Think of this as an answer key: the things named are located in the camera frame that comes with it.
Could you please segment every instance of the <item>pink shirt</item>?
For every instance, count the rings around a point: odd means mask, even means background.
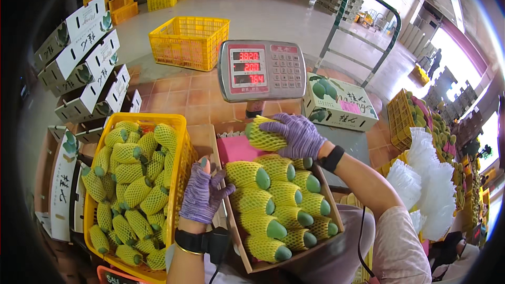
[[[372,271],[381,284],[431,283],[428,258],[403,206],[388,209],[377,222]]]

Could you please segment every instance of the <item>gold bangle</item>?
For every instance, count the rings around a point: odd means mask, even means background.
[[[184,252],[187,252],[187,253],[190,253],[190,254],[194,254],[196,256],[201,256],[201,255],[204,254],[204,253],[199,253],[199,252],[193,252],[193,251],[190,251],[190,250],[186,250],[186,249],[182,248],[178,243],[176,243],[176,242],[174,242],[174,243],[177,246],[177,248],[181,249]]]

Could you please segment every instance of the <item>scale keypad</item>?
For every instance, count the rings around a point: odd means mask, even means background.
[[[300,58],[298,55],[293,55],[291,53],[272,53],[272,65],[274,81],[279,81],[279,76],[281,77],[282,82],[279,87],[302,88],[300,82]]]

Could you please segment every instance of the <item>black wrist strap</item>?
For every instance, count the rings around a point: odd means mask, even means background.
[[[191,234],[184,230],[175,229],[174,240],[181,249],[193,252],[195,254],[204,254],[204,235],[205,233]]]
[[[321,158],[321,166],[329,172],[333,173],[337,168],[338,162],[344,155],[344,152],[344,148],[335,146],[328,157]]]

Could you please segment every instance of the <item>concrete floor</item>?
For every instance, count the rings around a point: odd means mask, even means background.
[[[127,63],[129,68],[139,68],[139,66],[142,68],[137,77],[132,77],[130,84],[144,84],[146,89],[144,95],[148,97],[155,91],[155,81],[157,80],[199,75],[208,75],[211,79],[213,75],[212,72],[200,73],[154,63],[148,33],[174,16],[206,16],[230,19],[230,39],[269,39],[295,42],[300,45],[302,51],[306,54],[306,62],[309,66],[313,66],[312,64],[317,60],[317,56],[321,52],[334,22],[334,17],[314,10],[313,7],[310,7],[302,0],[181,0],[176,6],[168,9],[148,12],[147,6],[143,4],[139,5],[139,10],[140,14],[138,16],[123,22],[115,28],[118,31],[121,43],[118,51],[119,61],[120,63]],[[390,40],[389,37],[374,33],[358,24],[352,24],[350,30],[359,33],[383,48],[387,46]],[[380,57],[380,52],[344,33],[337,33],[330,47],[357,58],[370,66],[373,66]],[[370,95],[376,94],[376,96],[371,95],[370,97],[380,98],[383,103],[386,103],[401,88],[412,90],[415,95],[426,93],[424,90],[427,86],[420,88],[408,77],[408,73],[413,66],[414,61],[411,55],[401,44],[396,44],[379,68],[376,76],[367,86]],[[331,77],[349,79],[357,84],[368,75],[366,69],[335,55],[325,57],[322,68]],[[190,92],[193,91],[192,86],[195,84],[195,82],[191,82],[191,79],[186,79],[185,84],[187,83],[187,85],[182,90],[178,90],[187,92],[186,101],[188,105],[201,100],[190,95]],[[167,94],[164,100],[166,103],[169,103],[168,97],[171,91],[174,90],[166,90]],[[377,105],[380,107],[380,100],[372,101],[374,103],[378,102]],[[20,147],[18,153],[21,157],[18,160],[23,161],[19,168],[28,194],[33,193],[35,168],[41,142],[47,132],[47,126],[61,124],[61,121],[54,113],[56,102],[57,98],[51,92],[45,92],[40,85],[37,85],[32,90],[26,101],[27,105],[21,113],[19,127],[20,134],[24,134],[24,136],[18,139],[18,147]],[[294,110],[296,105],[279,102],[270,106],[272,106],[272,112],[275,113],[281,110]],[[233,108],[233,118],[237,118],[235,111]],[[210,122],[213,121],[210,115],[208,119]],[[388,138],[389,132],[386,131],[385,125],[387,125],[387,122],[382,123],[380,127],[377,126],[375,129],[377,135],[379,133],[384,135],[383,139],[369,143],[370,149],[377,150],[374,153],[371,152],[373,166],[382,165],[383,159],[391,159],[392,155],[398,153],[392,149],[394,147],[391,146]]]

